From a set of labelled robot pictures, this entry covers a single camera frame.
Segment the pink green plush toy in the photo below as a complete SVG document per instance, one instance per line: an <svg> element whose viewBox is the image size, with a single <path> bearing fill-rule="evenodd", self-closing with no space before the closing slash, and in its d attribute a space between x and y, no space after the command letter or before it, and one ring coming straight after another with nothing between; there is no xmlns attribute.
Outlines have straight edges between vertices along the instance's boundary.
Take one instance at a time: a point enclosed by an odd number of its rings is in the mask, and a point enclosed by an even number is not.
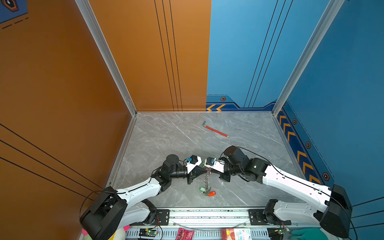
<svg viewBox="0 0 384 240"><path fill-rule="evenodd" d="M84 235L84 237L89 235L88 232L86 230L84 230L84 229L82 229L82 234Z"/></svg>

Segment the red handled hex key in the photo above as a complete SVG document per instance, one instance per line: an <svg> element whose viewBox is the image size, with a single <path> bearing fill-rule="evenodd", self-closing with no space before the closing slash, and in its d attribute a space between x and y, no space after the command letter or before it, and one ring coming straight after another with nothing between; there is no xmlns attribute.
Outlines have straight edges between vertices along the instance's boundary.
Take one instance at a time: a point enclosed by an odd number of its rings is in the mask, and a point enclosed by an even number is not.
<svg viewBox="0 0 384 240"><path fill-rule="evenodd" d="M219 134L219 135L222 135L222 136L224 136L224 137L226 137L226 138L230 138L229 135L227 135L227 134L225 134L225 133L222 133L222 132L220 132L220 131L218 131L218 130L215 130L215 129L213 129L213 128L207 126L207 125L206 125L206 121L203 122L203 127L206 128L206 129L208 129L208 130L210 130L210 131L212 131L212 132L215 132L215 133L217 133L217 134Z"/></svg>

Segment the red white box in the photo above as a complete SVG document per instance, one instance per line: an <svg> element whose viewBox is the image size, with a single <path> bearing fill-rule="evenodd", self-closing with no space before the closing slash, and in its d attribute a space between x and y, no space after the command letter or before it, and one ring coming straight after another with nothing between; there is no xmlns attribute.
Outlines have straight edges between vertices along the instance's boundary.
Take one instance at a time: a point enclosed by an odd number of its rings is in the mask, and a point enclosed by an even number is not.
<svg viewBox="0 0 384 240"><path fill-rule="evenodd" d="M221 230L222 240L252 240L249 228L230 228Z"/></svg>

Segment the pink snack packet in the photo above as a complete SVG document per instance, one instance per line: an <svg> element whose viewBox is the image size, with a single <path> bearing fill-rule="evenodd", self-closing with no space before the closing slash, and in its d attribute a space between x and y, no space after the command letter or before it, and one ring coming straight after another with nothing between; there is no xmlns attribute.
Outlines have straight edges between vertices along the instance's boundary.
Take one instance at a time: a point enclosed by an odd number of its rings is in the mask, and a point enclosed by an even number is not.
<svg viewBox="0 0 384 240"><path fill-rule="evenodd" d="M179 228L176 235L176 240L192 240L194 237L195 231L186 230L184 228Z"/></svg>

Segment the aluminium corner post left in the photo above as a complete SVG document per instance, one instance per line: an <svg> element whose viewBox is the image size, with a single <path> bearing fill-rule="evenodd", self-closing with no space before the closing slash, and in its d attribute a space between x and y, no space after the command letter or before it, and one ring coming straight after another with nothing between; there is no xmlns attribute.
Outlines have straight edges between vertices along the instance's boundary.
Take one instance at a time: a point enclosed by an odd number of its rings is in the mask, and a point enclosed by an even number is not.
<svg viewBox="0 0 384 240"><path fill-rule="evenodd" d="M114 59L114 56L110 50L107 40L103 34L100 24L96 18L96 15L92 9L89 1L86 0L75 0L83 19L85 20L88 29L104 59L106 66L108 67L111 76L113 77L115 84L133 117L137 115L137 109L134 105L132 97L128 91L126 83L122 77L119 67Z"/></svg>

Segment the metal keyring with chain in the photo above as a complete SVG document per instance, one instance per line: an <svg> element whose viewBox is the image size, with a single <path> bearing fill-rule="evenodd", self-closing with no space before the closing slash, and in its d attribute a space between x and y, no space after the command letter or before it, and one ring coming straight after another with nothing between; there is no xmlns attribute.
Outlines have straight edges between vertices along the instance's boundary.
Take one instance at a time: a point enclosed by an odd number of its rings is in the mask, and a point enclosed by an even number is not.
<svg viewBox="0 0 384 240"><path fill-rule="evenodd" d="M211 174L211 169L206 167L206 173L205 173L205 180L204 180L204 183L205 183L205 186L204 186L204 194L205 196L208 196L209 193L210 193L210 185L209 185L209 177L210 177L210 174Z"/></svg>

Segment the green cloth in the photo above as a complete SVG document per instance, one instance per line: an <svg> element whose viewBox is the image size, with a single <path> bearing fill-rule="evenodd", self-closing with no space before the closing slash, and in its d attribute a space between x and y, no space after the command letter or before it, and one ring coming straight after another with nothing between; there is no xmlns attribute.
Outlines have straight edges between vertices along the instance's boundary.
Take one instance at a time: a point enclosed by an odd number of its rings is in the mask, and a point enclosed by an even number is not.
<svg viewBox="0 0 384 240"><path fill-rule="evenodd" d="M328 237L319 228L305 228L291 231L291 240L327 240Z"/></svg>

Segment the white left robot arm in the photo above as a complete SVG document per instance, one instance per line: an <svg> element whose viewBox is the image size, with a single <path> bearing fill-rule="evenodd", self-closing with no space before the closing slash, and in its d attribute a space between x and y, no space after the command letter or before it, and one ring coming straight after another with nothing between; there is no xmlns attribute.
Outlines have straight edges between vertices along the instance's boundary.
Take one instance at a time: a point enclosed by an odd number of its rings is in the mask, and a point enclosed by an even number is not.
<svg viewBox="0 0 384 240"><path fill-rule="evenodd" d="M93 240L108 240L120 228L134 223L150 224L157 208L149 198L165 192L173 179L186 179L191 184L207 173L201 164L201 157L192 155L183 162L171 154L147 180L124 189L103 189L79 217L83 230Z"/></svg>

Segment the aluminium corner post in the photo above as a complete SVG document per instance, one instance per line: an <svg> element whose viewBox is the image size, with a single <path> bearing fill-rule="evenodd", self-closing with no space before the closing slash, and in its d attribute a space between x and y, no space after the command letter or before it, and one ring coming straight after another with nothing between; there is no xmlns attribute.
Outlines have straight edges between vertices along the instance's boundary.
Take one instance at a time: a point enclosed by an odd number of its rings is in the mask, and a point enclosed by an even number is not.
<svg viewBox="0 0 384 240"><path fill-rule="evenodd" d="M295 85L299 81L344 2L344 0L329 1L272 110L272 115L274 117L277 117L278 113L283 108L284 103L287 101Z"/></svg>
<svg viewBox="0 0 384 240"><path fill-rule="evenodd" d="M137 115L137 109L134 105L132 97L128 91L126 83L122 77L119 67L114 59L114 56L110 50L107 40L103 34L100 24L96 18L96 15L92 9L89 1L86 0L75 0L83 19L85 20L88 29L104 59L106 66L108 67L111 76L113 77L115 84L133 117Z"/></svg>

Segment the red key tag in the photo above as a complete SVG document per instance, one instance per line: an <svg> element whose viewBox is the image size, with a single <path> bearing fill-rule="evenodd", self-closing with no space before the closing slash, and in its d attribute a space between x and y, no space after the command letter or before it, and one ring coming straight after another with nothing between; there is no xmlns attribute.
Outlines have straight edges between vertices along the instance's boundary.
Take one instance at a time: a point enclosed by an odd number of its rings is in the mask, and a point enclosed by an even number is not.
<svg viewBox="0 0 384 240"><path fill-rule="evenodd" d="M211 191L211 192L209 192L208 196L209 196L209 197L213 197L213 196L215 196L216 194L217 194L216 191Z"/></svg>

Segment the green circuit board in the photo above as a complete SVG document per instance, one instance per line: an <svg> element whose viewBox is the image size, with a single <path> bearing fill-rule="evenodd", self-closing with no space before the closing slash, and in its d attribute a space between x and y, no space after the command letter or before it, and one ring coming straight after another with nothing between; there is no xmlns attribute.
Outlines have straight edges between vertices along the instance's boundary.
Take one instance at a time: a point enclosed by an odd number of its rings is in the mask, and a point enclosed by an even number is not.
<svg viewBox="0 0 384 240"><path fill-rule="evenodd" d="M140 240L154 240L159 232L153 229L140 229L138 237Z"/></svg>

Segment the aluminium front rail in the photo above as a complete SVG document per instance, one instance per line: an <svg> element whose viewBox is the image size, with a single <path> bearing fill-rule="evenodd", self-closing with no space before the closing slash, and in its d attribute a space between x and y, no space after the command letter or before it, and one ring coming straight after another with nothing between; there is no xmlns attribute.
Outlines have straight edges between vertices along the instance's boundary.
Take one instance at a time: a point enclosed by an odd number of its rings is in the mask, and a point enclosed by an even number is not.
<svg viewBox="0 0 384 240"><path fill-rule="evenodd" d="M128 209L119 227L127 225L181 226L187 228L235 228L286 225L319 227L322 214L308 204L278 203L273 207L158 208L151 213L144 204Z"/></svg>

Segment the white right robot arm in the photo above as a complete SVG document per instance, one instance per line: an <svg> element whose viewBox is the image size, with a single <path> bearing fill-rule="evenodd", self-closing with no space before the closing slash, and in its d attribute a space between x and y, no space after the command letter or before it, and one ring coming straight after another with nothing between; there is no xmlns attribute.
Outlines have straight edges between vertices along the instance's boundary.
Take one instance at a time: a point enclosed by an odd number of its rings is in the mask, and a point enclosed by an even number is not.
<svg viewBox="0 0 384 240"><path fill-rule="evenodd" d="M301 179L277 168L260 155L250 159L242 147L236 146L225 149L219 159L206 158L203 164L219 174L224 182L238 176L248 182L280 189L302 200L302 203L269 200L263 214L271 225L298 221L320 226L342 239L350 236L353 207L347 191L339 185L328 187Z"/></svg>

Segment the aluminium corner post right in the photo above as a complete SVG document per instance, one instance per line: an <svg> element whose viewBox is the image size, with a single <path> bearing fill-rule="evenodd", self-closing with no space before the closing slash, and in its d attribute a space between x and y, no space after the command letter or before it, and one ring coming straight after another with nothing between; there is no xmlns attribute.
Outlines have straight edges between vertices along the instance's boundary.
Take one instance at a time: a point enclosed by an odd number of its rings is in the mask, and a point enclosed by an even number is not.
<svg viewBox="0 0 384 240"><path fill-rule="evenodd" d="M284 103L287 101L295 85L299 81L344 2L344 0L329 1L272 110L272 115L274 117L277 117L278 113L283 108Z"/></svg>

